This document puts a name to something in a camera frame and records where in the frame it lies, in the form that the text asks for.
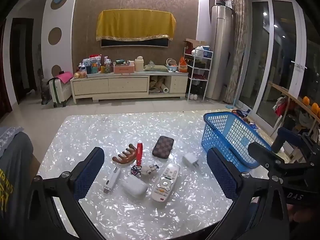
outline wall decoration circle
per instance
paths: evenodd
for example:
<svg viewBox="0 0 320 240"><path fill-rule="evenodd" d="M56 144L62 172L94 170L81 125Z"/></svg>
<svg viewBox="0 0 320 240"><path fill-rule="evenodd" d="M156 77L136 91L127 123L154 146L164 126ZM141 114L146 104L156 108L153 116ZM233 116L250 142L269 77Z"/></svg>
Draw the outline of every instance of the wall decoration circle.
<svg viewBox="0 0 320 240"><path fill-rule="evenodd" d="M59 75L59 72L61 71L61 68L59 65L54 65L51 69L51 74L53 77Z"/></svg>
<svg viewBox="0 0 320 240"><path fill-rule="evenodd" d="M62 5L65 4L67 0L52 0L51 2L51 9L56 10L59 9Z"/></svg>
<svg viewBox="0 0 320 240"><path fill-rule="evenodd" d="M62 36L62 31L61 31L61 29L58 28L58 27L54 27L54 28L49 32L48 42L49 42L51 45L56 45L56 44L60 41L61 36Z"/></svg>

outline patterned wallpaper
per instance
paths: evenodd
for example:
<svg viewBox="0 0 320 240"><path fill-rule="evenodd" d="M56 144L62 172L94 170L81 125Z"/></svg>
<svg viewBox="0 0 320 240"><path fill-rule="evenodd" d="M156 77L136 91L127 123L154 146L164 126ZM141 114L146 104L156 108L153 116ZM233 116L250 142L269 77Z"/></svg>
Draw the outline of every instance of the patterned wallpaper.
<svg viewBox="0 0 320 240"><path fill-rule="evenodd" d="M143 56L145 64L153 60L157 65L165 65L167 58L177 62L183 54L184 40L195 39L198 22L199 0L76 0L72 23L73 69L83 58L91 54L117 59L134 60ZM109 47L102 48L96 41L98 15L109 9L151 9L171 12L176 21L176 31L168 48L157 47Z"/></svg>

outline door frame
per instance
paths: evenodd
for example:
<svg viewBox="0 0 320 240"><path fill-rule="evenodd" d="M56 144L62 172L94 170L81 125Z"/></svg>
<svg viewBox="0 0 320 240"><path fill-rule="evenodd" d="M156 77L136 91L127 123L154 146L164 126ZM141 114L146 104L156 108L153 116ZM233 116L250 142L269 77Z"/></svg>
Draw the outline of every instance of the door frame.
<svg viewBox="0 0 320 240"><path fill-rule="evenodd" d="M4 109L7 113L10 113L12 111L12 106L10 104L7 87L5 85L5 79L4 79L4 70L3 70L3 58L2 58L2 52L3 52L3 36L4 36L4 27L5 27L6 19L0 24L0 93L1 97L4 103Z"/></svg>
<svg viewBox="0 0 320 240"><path fill-rule="evenodd" d="M273 127L269 125L265 120L263 120L260 116L257 114L257 110L259 108L259 105L262 100L263 93L266 89L267 82L268 82L268 75L270 71L271 66L271 60L272 60L272 52L273 52L273 43L274 43L274 12L273 12L273 0L249 0L249 30L252 30L252 3L253 2L263 2L268 1L269 6L269 23L270 23L270 30L269 30L269 45L268 45L268 55L266 60L266 67L263 73L262 82L260 85L260 89L258 92L257 99L255 101L255 104L253 108L251 109L246 104L241 102L239 100L243 85L244 85L244 79L249 63L249 55L250 55L250 49L251 49L251 38L252 38L252 31L248 34L248 40L244 52L244 60L243 60L243 70L241 72L241 76L239 79L239 89L236 94L236 104L241 109L248 110L250 109L250 116L257 122L259 126L261 126L268 134L271 134L273 132ZM295 21L296 21L296 57L295 57L295 69L294 73L292 75L292 80L290 84L289 91L294 95L298 96L300 92L300 87L302 83L303 78L303 72L304 72L304 65L305 65L305 58L306 58L306 37L303 36L306 33L305 29L305 20L303 16L302 8L298 5L298 3L295 0L278 0L278 1L287 1L291 2L293 6Z"/></svg>

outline checkered wallet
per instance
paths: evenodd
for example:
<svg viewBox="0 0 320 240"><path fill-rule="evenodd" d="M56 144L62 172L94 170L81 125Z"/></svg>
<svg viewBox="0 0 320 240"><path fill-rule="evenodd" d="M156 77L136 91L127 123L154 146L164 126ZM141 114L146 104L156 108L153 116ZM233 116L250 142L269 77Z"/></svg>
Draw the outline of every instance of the checkered wallet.
<svg viewBox="0 0 320 240"><path fill-rule="evenodd" d="M162 159L167 159L172 150L173 143L174 139L167 136L160 136L152 150L152 155Z"/></svg>

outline curtain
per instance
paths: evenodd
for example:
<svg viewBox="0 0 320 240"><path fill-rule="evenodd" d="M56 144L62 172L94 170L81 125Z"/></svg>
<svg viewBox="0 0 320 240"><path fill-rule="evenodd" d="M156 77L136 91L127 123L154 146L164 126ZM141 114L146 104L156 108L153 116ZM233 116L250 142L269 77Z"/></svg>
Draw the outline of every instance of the curtain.
<svg viewBox="0 0 320 240"><path fill-rule="evenodd" d="M231 0L232 8L235 11L235 51L231 70L230 81L227 86L224 101L232 103L236 96L239 74L241 72L244 49L248 36L248 0Z"/></svg>
<svg viewBox="0 0 320 240"><path fill-rule="evenodd" d="M144 9L105 10L99 14L96 40L173 40L176 19L170 12Z"/></svg>

